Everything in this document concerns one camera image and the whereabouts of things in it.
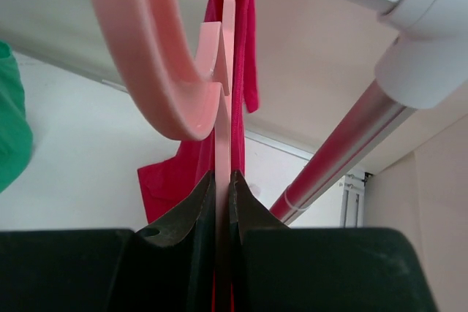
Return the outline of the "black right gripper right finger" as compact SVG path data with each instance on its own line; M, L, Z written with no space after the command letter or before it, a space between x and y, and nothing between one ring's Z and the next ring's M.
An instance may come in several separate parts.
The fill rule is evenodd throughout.
M235 311L437 309L414 248L394 229L291 229L239 171L229 209Z

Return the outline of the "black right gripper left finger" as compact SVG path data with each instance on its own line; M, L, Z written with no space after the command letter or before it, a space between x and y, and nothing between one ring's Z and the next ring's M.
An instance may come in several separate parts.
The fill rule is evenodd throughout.
M1 234L3 311L209 311L214 279L212 172L139 231Z

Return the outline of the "red t shirt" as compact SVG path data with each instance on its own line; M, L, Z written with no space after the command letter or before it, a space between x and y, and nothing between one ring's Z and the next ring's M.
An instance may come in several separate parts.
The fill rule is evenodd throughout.
M235 0L235 45L231 114L231 168L245 170L244 112L259 108L254 0ZM222 19L223 0L208 0L206 22ZM137 171L146 217L157 220L185 199L200 179L214 169L214 136L183 141L174 157Z

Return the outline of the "pink hanger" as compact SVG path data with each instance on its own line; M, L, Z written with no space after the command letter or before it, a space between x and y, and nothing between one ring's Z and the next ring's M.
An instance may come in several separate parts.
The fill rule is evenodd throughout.
M172 140L214 137L215 304L231 309L228 190L236 0L200 26L195 52L178 0L91 0L113 62L140 112Z

